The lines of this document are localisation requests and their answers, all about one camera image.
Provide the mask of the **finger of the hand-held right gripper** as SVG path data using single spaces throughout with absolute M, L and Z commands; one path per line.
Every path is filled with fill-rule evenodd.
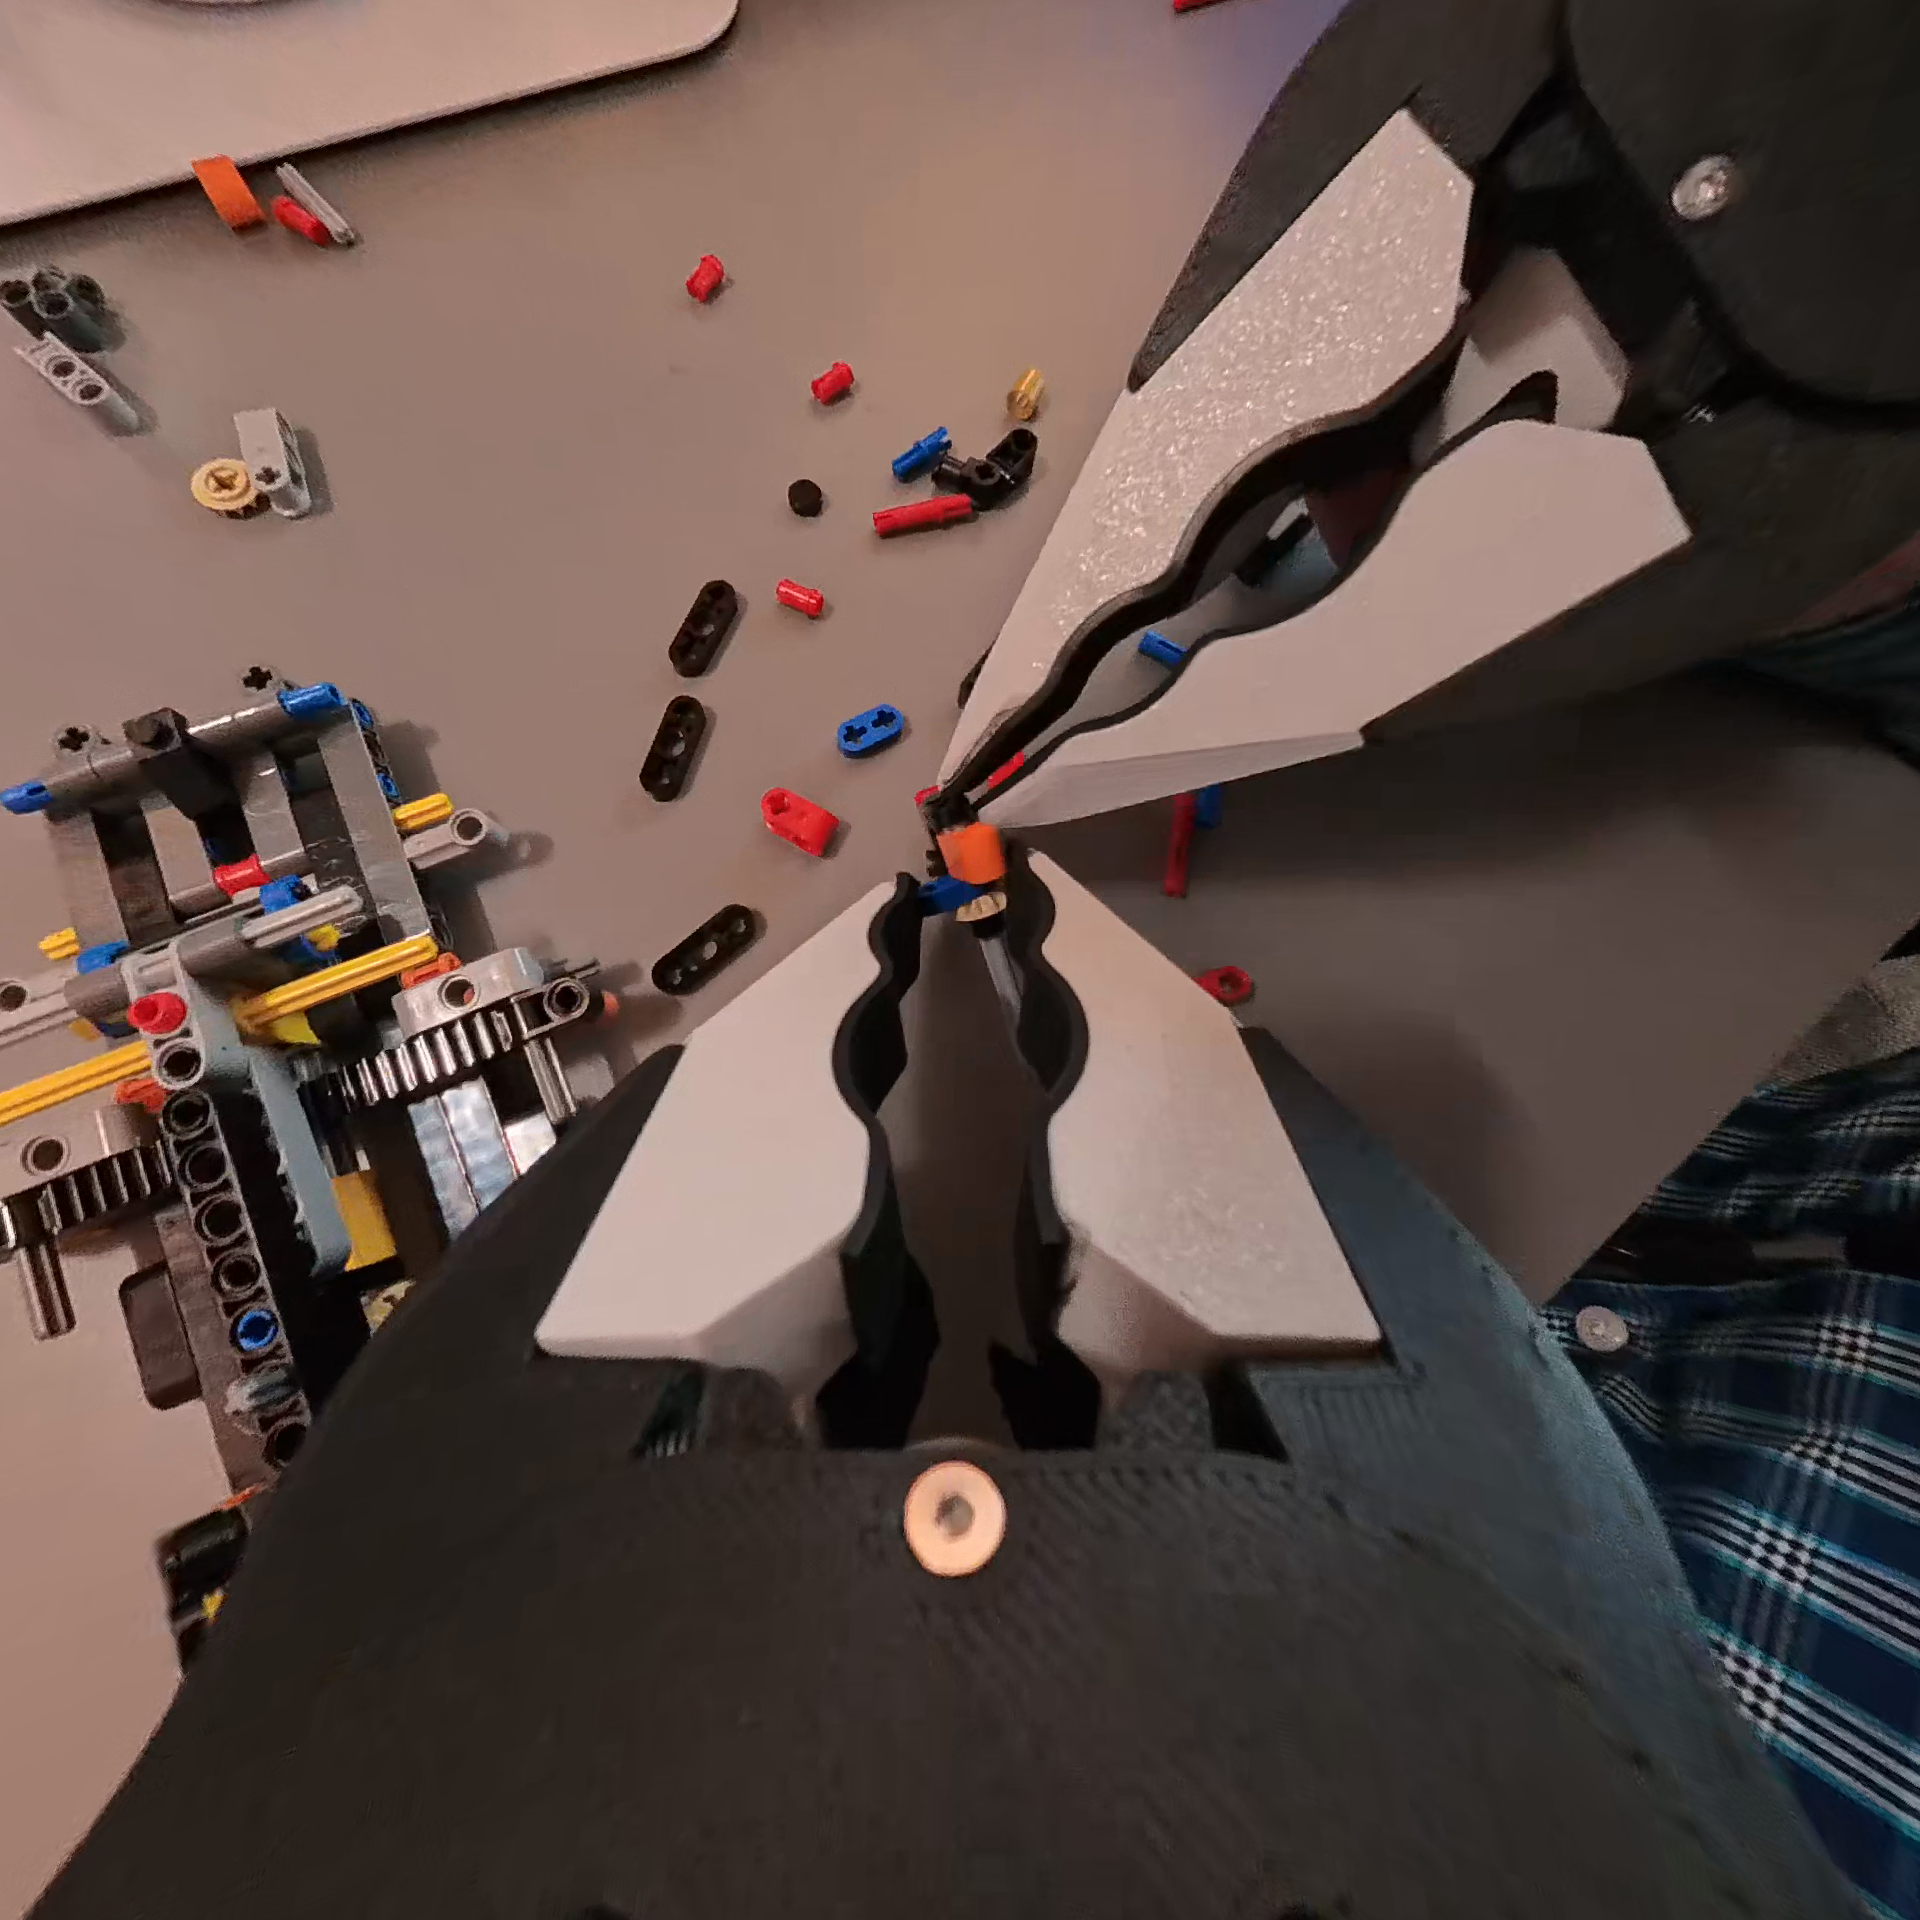
M 1151 700 L 1052 738 L 975 804 L 1032 830 L 1356 753 L 1377 721 L 1690 538 L 1644 442 L 1488 422 L 1411 483 L 1307 611 L 1199 639 Z
M 975 803 L 1052 738 L 1127 711 L 1065 722 L 1113 649 L 1202 602 L 1283 508 L 1351 469 L 1412 455 L 1333 586 L 1411 483 L 1479 428 L 1528 418 L 1609 434 L 1624 353 L 1551 252 L 1521 250 L 1471 300 L 1473 198 L 1436 137 L 1395 111 L 1115 401 L 981 666 L 941 788 Z

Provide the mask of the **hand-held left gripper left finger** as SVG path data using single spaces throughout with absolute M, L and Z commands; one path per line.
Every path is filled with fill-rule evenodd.
M 880 1108 L 922 884 L 873 886 L 680 1050 L 538 1326 L 543 1354 L 756 1371 L 833 1446 L 899 1450 L 939 1347 Z

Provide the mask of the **black lego connector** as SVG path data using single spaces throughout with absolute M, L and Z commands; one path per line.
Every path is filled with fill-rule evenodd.
M 933 487 L 962 495 L 975 513 L 992 513 L 1013 501 L 1029 483 L 1040 438 L 1029 425 L 1016 425 L 989 452 L 946 450 L 933 469 Z

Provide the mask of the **light grey lego beam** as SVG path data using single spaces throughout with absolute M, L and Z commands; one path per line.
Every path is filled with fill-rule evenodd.
M 53 333 L 13 348 L 13 355 L 58 396 L 100 421 L 108 431 L 117 436 L 145 431 L 145 413 L 137 403 L 83 353 L 66 348 Z

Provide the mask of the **pale mat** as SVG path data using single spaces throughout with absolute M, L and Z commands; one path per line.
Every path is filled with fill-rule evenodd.
M 736 2 L 5 2 L 3 225 L 672 65 Z

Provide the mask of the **dark grey lego connector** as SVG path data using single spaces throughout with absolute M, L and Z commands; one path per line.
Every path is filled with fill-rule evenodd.
M 87 274 L 55 266 L 3 277 L 3 310 L 26 333 L 55 338 L 75 353 L 113 348 L 111 307 L 104 286 Z

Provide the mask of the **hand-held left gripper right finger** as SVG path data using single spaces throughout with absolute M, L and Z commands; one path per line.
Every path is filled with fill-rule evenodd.
M 1004 971 L 1040 1099 L 1016 1213 L 1023 1450 L 1089 1450 L 1152 1377 L 1377 1361 L 1385 1337 L 1234 1015 L 1050 855 L 1011 852 Z

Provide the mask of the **large lego technic assembly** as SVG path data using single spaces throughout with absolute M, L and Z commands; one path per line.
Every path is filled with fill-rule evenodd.
M 267 666 L 240 686 L 66 727 L 5 787 L 71 914 L 5 973 L 5 1047 L 105 1045 L 5 1087 L 5 1269 L 55 1340 L 71 1253 L 151 1245 L 119 1284 L 140 1387 L 205 1411 L 228 1482 L 155 1546 L 184 1668 L 373 1332 L 593 1105 L 575 1041 L 617 1011 L 594 961 L 450 948 L 449 871 L 508 835 L 407 799 L 371 709 Z

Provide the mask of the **small lego axle assembly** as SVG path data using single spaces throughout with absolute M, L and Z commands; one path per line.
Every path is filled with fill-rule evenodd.
M 929 918 L 949 918 L 971 939 L 984 961 L 1000 1009 L 1017 1033 L 1024 981 L 1009 933 L 1009 871 L 1001 833 L 984 822 L 967 794 L 929 783 L 914 794 L 929 835 L 927 877 L 919 908 Z

